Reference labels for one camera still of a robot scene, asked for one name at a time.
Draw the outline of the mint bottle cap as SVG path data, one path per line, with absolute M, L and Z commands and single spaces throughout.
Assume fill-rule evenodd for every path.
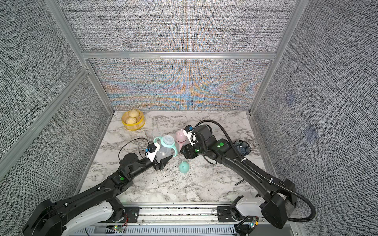
M 180 173 L 182 174 L 186 174 L 188 173 L 190 170 L 190 165 L 187 161 L 182 161 L 180 164 L 179 164 L 179 171 Z

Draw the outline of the pink bottle cap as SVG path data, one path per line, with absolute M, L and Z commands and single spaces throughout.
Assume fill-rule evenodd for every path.
M 176 132 L 176 141 L 178 143 L 184 143 L 186 141 L 187 137 L 184 134 L 184 129 L 180 129 Z

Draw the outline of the clear bottle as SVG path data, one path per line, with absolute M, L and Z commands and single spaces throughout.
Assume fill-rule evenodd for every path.
M 175 139 L 171 135 L 165 135 L 163 137 L 156 137 L 154 142 L 157 143 L 160 141 L 160 150 L 157 152 L 156 160 L 160 161 L 161 159 L 168 156 L 177 156 L 177 148 L 175 146 Z

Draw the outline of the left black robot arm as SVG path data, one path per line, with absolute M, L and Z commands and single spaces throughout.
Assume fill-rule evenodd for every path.
M 157 162 L 139 159 L 135 153 L 125 155 L 117 171 L 100 184 L 54 203 L 49 199 L 41 202 L 23 227 L 23 235 L 69 236 L 98 222 L 122 221 L 125 210 L 118 195 L 129 189 L 138 175 L 151 167 L 162 170 L 171 158 Z

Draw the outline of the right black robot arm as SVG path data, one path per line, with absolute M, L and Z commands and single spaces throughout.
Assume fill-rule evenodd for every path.
M 181 154 L 186 159 L 202 155 L 237 173 L 263 198 L 260 211 L 272 226 L 281 229 L 288 221 L 294 222 L 290 217 L 298 196 L 294 183 L 288 179 L 282 181 L 253 164 L 236 149 L 223 127 L 221 131 L 225 138 L 218 140 L 207 125 L 186 126 L 184 134 L 189 144 L 181 148 Z

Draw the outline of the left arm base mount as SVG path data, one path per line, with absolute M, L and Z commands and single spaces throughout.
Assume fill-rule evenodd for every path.
M 102 223 L 136 223 L 139 217 L 140 207 L 125 206 L 123 210 L 118 210 L 113 213 L 110 219 Z

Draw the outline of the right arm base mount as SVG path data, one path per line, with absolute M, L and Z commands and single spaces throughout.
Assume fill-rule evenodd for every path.
M 235 208 L 231 208 L 230 206 L 218 206 L 216 216 L 220 223 L 240 222 L 245 218 Z

